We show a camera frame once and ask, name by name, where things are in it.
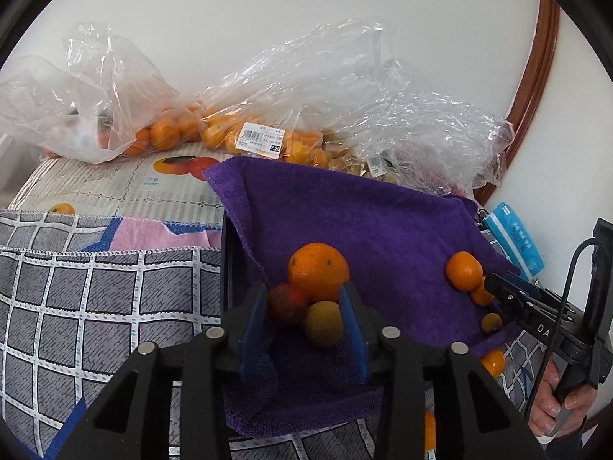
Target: small yellow fruit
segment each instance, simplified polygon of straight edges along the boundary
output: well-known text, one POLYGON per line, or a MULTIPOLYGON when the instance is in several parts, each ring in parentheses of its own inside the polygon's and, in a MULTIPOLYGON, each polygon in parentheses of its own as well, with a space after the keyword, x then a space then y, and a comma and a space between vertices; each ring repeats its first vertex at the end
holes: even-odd
POLYGON ((304 321, 307 339, 315 346, 334 346, 343 336, 341 310, 333 301, 320 301, 312 305, 304 321))
POLYGON ((502 328, 502 318, 498 313, 487 313, 481 320, 481 330, 486 334, 492 334, 502 328))
POLYGON ((60 215, 73 215, 75 213, 75 208, 67 202, 62 202, 62 204, 56 204, 53 206, 49 212, 59 213, 60 215))

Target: pink fabric patch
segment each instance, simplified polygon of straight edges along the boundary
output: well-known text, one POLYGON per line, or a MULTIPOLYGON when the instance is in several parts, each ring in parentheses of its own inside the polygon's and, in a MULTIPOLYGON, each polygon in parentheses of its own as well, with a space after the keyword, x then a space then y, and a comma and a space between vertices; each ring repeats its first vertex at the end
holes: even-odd
POLYGON ((172 233, 164 223, 148 219, 122 218, 109 251, 138 251, 172 247, 221 247, 221 232, 172 233))

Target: purple microfiber cloth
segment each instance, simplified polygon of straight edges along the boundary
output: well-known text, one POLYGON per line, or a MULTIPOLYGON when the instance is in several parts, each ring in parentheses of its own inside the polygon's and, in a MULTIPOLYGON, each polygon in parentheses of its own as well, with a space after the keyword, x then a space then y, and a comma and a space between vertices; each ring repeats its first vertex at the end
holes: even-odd
MULTIPOLYGON (((347 259, 363 304, 417 342, 448 347, 460 340, 478 357, 517 335, 516 325, 508 324, 485 336, 480 322, 487 310, 447 282, 446 262, 458 251, 472 253, 486 273, 517 271, 477 230, 472 201, 247 157, 205 175, 237 229, 250 269, 269 288, 287 281, 293 252, 325 242, 347 259)), ((254 356, 254 378, 225 390, 226 420, 237 432, 284 435, 378 412, 381 389, 352 375, 344 341, 322 350, 299 327, 268 327, 266 333, 254 356)))

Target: price label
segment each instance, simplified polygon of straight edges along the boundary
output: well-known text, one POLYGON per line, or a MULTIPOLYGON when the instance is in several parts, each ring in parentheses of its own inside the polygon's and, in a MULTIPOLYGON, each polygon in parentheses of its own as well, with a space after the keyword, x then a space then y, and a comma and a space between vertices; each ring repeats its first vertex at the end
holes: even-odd
POLYGON ((284 134, 284 129, 245 122, 240 130, 236 148, 265 158, 278 159, 284 134))
POLYGON ((374 156, 366 160, 366 164, 369 166, 370 174, 373 178, 378 176, 387 175, 387 169, 385 169, 385 161, 381 156, 374 156))

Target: gray plaid blanket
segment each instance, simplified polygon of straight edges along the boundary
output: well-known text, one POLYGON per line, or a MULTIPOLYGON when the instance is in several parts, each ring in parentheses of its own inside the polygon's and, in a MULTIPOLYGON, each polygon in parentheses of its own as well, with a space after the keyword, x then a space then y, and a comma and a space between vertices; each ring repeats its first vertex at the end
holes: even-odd
MULTIPOLYGON (((48 218, 28 226, 23 216, 0 212, 0 246, 11 245, 0 248, 2 416, 39 458, 50 458, 75 406, 91 403, 140 342, 185 342, 221 316, 219 250, 57 252, 99 241, 109 220, 48 218)), ((498 382, 521 409, 543 351, 526 333, 502 349, 498 382)), ((432 392, 425 398, 433 411, 432 392)), ((177 382, 171 459, 180 456, 179 401, 177 382)), ((370 417, 283 437, 233 438, 232 458, 370 459, 377 426, 378 417, 370 417)))

